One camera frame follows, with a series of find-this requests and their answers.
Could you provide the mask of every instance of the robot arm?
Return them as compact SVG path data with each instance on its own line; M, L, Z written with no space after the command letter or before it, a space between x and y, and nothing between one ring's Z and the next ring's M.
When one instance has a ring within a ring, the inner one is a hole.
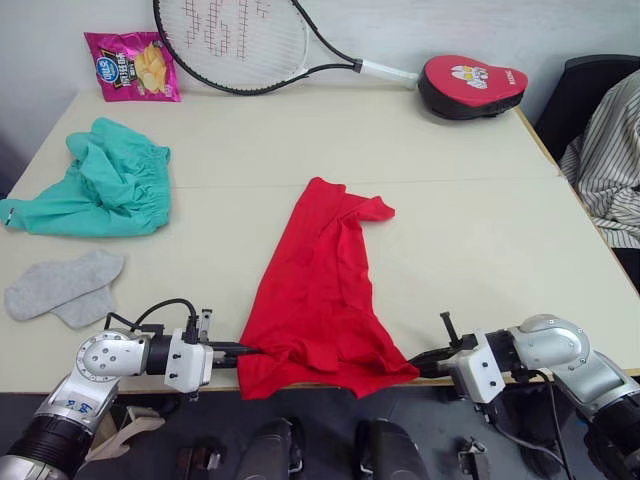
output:
M543 314L518 327L459 339L448 313L441 316L450 346L411 360L423 377L451 375L461 396L488 404L505 387L502 372L526 381L530 370L546 368L583 417L618 448L626 468L640 470L640 385L592 350L582 328Z
M234 367L237 355L253 352L237 343L210 342L210 315L203 310L201 319L190 316L187 328L170 336L162 335L162 326L149 325L144 329L154 336L108 329L87 339L71 373L38 408L22 438L0 457L0 480L74 478L122 377L164 375L165 384L197 399L212 368ZM216 357L216 351L222 356Z

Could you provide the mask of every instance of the printed logo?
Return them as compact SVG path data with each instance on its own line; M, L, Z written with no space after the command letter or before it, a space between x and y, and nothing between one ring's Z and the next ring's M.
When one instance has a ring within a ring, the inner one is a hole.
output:
M515 85L516 79L513 76L513 72L511 70L505 70L505 73L507 74L507 82L509 82L509 85Z
M484 90L487 88L489 72L482 67L470 67L468 65L456 65L451 67L451 75L460 80L465 80L467 85Z
M96 71L100 78L107 83L115 83L120 76L118 65L112 59L107 57L100 57L96 61Z

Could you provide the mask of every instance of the red t-shirt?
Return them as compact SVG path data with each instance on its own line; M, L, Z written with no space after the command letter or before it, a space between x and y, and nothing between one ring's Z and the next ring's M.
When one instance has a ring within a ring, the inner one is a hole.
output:
M394 214L380 197L351 195L320 178L309 182L240 340L264 352L239 358L243 398L266 398L299 382L362 397L418 376L373 312L360 226Z

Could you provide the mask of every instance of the pink bag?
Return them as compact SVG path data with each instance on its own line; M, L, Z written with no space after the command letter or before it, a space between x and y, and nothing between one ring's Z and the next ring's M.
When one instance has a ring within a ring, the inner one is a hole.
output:
M85 33L107 102L179 102L173 57L157 32Z

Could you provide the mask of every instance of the black cable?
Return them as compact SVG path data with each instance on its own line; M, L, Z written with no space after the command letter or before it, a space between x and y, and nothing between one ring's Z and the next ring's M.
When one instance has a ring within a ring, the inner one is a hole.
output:
M547 447L544 447L542 445L538 445L536 443L531 443L528 442L526 440L523 440L522 438L518 438L515 435L511 435L509 432L507 432L504 428L502 428L500 426L500 424L498 423L494 423L493 424L493 428L496 429L496 431L503 435L504 437L508 438L509 440L511 440L513 443L517 443L518 445L521 445L525 448L528 448L530 450L538 450L539 452L544 452L547 455L549 455L551 458L553 458L553 460L555 460L558 465L560 465L562 468L564 468L564 462L562 461L562 459L556 455L554 452L552 452L551 450L549 450Z
M131 327L132 332L136 329L136 325L134 323L131 323L129 320L127 320L124 317L121 317L115 312L109 312L107 313L107 320L104 322L105 330L109 330L109 327L111 326L111 318L115 318L116 320L124 323L127 327Z
M140 315L138 319L133 323L133 325L131 326L131 331L135 331L135 329L139 327L142 322L144 322L144 320L156 310L166 307L167 305L173 305L177 303L187 307L187 309L189 310L189 320L195 322L195 320L198 318L198 314L196 313L196 309L193 304L189 300L185 300L184 298L172 298L171 300L165 300L164 302L157 303L153 307L148 308L147 311Z
M551 414L553 415L553 428L556 432L556 441L558 442L558 449L560 450L560 456L562 457L562 461L564 462L564 470L567 473L567 478L569 480L575 480L573 473L571 472L571 467L569 466L569 461L567 460L567 452L564 448L564 442L562 440L562 433L560 432L560 422L558 421L558 411L556 410L556 399L553 393L553 384L546 373L541 370L531 370L531 373L535 373L539 377L544 380L545 385L547 386L547 390L549 391L549 399L551 400Z

